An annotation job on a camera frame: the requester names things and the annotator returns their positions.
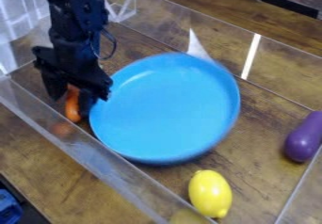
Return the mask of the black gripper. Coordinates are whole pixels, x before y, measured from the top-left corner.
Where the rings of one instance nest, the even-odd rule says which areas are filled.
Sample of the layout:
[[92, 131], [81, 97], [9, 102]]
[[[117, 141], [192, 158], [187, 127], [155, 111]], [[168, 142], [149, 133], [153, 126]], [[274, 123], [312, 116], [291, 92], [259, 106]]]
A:
[[76, 41], [65, 40], [50, 28], [53, 47], [33, 46], [33, 66], [41, 72], [49, 97], [56, 101], [70, 84], [80, 88], [77, 95], [78, 115], [86, 119], [97, 98], [107, 100], [112, 79], [97, 64], [100, 32]]

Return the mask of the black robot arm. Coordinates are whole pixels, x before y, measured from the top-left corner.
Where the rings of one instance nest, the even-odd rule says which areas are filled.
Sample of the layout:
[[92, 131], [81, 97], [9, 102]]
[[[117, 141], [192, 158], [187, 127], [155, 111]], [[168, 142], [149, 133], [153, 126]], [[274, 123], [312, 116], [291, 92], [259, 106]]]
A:
[[104, 0], [46, 0], [52, 47], [34, 46], [33, 66], [40, 70], [53, 100], [65, 97], [65, 116], [77, 122], [88, 117], [97, 100], [107, 100], [113, 81], [99, 62], [100, 39], [116, 43], [104, 29], [108, 10]]

